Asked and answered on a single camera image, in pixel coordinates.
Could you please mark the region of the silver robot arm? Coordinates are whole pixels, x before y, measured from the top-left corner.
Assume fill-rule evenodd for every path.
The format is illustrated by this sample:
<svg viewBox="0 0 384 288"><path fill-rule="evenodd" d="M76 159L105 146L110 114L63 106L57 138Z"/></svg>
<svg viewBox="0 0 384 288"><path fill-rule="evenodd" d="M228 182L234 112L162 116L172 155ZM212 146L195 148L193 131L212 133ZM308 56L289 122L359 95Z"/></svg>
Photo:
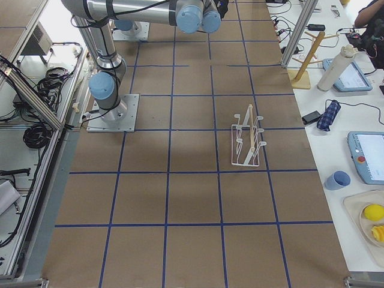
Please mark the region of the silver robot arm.
<svg viewBox="0 0 384 288"><path fill-rule="evenodd" d="M98 68L88 85L104 122L127 114L119 87L127 71L122 42L114 33L134 37L144 24L174 26L185 34L216 32L228 11L227 1L63 1Z"/></svg>

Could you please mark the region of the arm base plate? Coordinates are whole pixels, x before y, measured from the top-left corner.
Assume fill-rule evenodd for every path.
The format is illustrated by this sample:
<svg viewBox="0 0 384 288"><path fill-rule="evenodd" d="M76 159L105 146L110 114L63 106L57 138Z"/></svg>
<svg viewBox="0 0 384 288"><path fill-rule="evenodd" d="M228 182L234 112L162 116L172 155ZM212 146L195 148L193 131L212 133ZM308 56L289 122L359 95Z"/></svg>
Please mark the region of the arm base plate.
<svg viewBox="0 0 384 288"><path fill-rule="evenodd" d="M112 36L119 42L146 42L149 35L149 23L132 20L114 20Z"/></svg>
<svg viewBox="0 0 384 288"><path fill-rule="evenodd" d="M88 117L87 132L90 133L119 133L134 132L136 126L137 110L139 106L139 94L124 94L121 96L120 104L113 110L105 113L98 111L98 104L94 100L93 109L97 113Z"/></svg>

